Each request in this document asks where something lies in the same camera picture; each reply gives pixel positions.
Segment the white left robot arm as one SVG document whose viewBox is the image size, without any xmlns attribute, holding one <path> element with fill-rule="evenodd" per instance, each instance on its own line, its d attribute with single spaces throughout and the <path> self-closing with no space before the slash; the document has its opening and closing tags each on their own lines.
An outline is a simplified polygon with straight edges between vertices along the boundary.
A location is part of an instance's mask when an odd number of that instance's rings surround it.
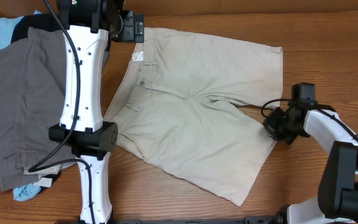
<svg viewBox="0 0 358 224">
<path fill-rule="evenodd" d="M 108 162 L 118 128 L 101 112 L 101 73 L 111 42 L 144 41 L 144 18 L 123 8 L 124 0 L 59 1 L 66 84 L 63 112 L 49 138 L 71 146 L 81 179 L 80 223 L 110 223 Z"/>
</svg>

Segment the beige cotton shorts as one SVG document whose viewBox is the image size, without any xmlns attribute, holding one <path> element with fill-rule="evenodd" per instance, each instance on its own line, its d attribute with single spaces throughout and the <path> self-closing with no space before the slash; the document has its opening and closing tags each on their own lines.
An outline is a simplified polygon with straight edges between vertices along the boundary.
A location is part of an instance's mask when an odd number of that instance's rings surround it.
<svg viewBox="0 0 358 224">
<path fill-rule="evenodd" d="M 147 28 L 104 116 L 117 144 L 241 206 L 275 141 L 241 106 L 278 106 L 280 47 Z"/>
</svg>

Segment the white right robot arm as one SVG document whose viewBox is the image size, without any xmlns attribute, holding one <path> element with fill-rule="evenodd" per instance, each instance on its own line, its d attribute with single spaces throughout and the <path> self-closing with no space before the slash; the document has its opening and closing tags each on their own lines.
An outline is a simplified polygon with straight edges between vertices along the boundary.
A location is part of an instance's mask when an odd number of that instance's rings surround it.
<svg viewBox="0 0 358 224">
<path fill-rule="evenodd" d="M 266 131 L 287 144 L 312 137 L 328 160 L 317 196 L 283 207 L 275 223 L 358 223 L 358 134 L 334 108 L 316 101 L 312 83 L 293 85 L 287 103 L 287 110 L 278 107 L 265 117 Z"/>
</svg>

